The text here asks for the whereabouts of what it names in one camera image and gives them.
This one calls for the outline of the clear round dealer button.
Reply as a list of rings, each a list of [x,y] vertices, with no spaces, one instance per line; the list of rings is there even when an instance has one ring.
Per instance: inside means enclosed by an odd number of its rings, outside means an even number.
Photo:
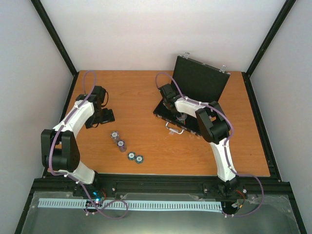
[[[187,117],[178,117],[177,119],[178,119],[179,121],[185,121],[186,118],[187,118]]]

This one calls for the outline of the blue short stack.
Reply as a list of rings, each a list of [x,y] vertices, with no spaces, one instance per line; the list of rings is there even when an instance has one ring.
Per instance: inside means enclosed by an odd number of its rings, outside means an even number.
[[[134,152],[129,152],[127,154],[127,157],[128,157],[129,160],[135,160],[136,154]]]
[[[141,164],[143,160],[144,160],[144,157],[142,155],[136,156],[136,159],[135,159],[136,163]]]

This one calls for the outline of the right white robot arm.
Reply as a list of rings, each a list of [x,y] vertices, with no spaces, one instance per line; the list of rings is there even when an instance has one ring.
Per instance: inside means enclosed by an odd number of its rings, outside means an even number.
[[[229,139],[232,125],[218,102],[200,102],[174,91],[170,84],[159,88],[165,107],[174,114],[196,118],[201,136],[212,148],[217,165],[217,176],[223,182],[236,177]]]

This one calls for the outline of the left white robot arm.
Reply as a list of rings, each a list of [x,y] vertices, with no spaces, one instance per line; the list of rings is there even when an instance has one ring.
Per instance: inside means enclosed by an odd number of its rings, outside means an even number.
[[[53,129],[41,133],[41,158],[44,167],[55,176],[72,178],[83,183],[90,196],[101,192],[101,183],[96,181],[96,171],[88,168],[80,160],[76,137],[82,127],[96,128],[100,124],[115,121],[113,111],[105,108],[107,91],[94,86],[89,94],[76,98],[73,108]]]

